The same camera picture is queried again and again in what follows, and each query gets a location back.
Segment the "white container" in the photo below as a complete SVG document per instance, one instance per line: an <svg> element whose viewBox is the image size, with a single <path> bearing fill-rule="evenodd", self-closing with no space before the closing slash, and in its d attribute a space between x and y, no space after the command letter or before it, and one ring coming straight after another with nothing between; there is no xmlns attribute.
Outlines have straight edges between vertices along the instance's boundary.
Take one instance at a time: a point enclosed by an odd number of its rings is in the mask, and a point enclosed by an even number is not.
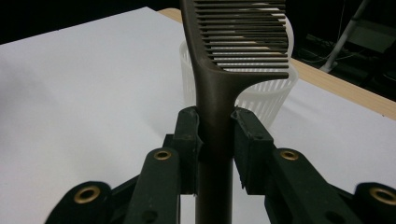
<svg viewBox="0 0 396 224"><path fill-rule="evenodd" d="M293 34L289 21L286 20L286 23L289 38L288 55L290 58L293 49ZM185 41L181 43L179 50L183 78L184 105L187 107L195 105L194 75L191 67L190 54ZM265 81L253 85L244 90L235 102L235 106L243 107L254 112L267 129L273 123L277 112L285 102L291 88L298 80L298 72L290 63L288 69L260 69L260 72L278 71L288 72L289 78Z"/></svg>

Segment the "brass grommet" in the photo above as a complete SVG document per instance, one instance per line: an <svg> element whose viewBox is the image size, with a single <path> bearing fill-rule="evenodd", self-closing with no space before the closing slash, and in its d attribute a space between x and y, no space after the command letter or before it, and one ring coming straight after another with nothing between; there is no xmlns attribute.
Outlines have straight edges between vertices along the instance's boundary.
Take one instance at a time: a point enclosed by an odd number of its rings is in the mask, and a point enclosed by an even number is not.
<svg viewBox="0 0 396 224"><path fill-rule="evenodd" d="M381 203L396 205L396 194L387 189L371 188L370 194Z"/></svg>
<svg viewBox="0 0 396 224"><path fill-rule="evenodd" d="M80 189L74 197L75 203L90 203L100 194L100 189L95 185L91 185Z"/></svg>
<svg viewBox="0 0 396 224"><path fill-rule="evenodd" d="M280 152L280 156L283 157L283 159L286 159L288 161L297 161L298 160L298 154L293 151L282 150Z"/></svg>
<svg viewBox="0 0 396 224"><path fill-rule="evenodd" d="M159 161L166 161L169 158L171 158L171 156L172 153L170 151L165 151L165 150L158 151L154 154L154 158Z"/></svg>

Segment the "white table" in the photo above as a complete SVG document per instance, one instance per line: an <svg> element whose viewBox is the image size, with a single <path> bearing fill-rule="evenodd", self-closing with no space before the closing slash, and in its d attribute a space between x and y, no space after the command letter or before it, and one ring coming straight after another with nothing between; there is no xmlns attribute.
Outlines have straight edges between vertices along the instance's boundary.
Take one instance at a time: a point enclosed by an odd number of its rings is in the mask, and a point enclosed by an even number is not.
<svg viewBox="0 0 396 224"><path fill-rule="evenodd" d="M43 223L75 185L140 173L183 108L182 25L148 8L0 46L0 222ZM335 186L396 187L396 121L299 81L271 127ZM262 223L263 197L234 172L233 223ZM182 198L182 223L193 198Z"/></svg>

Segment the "white plastic basket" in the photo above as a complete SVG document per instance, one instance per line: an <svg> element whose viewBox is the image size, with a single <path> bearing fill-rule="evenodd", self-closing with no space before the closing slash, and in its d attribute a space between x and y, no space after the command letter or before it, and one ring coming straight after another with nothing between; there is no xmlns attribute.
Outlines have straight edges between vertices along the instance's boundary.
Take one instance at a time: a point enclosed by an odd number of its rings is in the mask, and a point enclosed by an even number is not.
<svg viewBox="0 0 396 224"><path fill-rule="evenodd" d="M293 32L288 20L286 27L289 39L288 56L293 50ZM180 45L181 72L183 78L183 93L185 106L195 105L195 83L191 67L190 54L185 41ZM265 128L273 123L277 112L289 95L291 88L298 80L298 72L289 63L288 69L260 69L260 72L286 71L288 79L265 81L244 90L237 98L235 105L251 110L259 118Z"/></svg>

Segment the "wooden table edge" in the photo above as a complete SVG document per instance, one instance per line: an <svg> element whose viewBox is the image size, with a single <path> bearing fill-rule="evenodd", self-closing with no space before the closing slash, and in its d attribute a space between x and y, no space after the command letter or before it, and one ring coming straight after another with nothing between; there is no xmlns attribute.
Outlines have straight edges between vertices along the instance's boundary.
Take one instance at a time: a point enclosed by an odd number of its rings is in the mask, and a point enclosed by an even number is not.
<svg viewBox="0 0 396 224"><path fill-rule="evenodd" d="M181 12L177 8L166 8L158 12L174 21L182 22ZM320 87L325 91L341 96L355 104L364 106L384 117L396 120L395 102L350 84L338 77L329 76L297 60L291 59L291 63L299 72L300 79Z"/></svg>

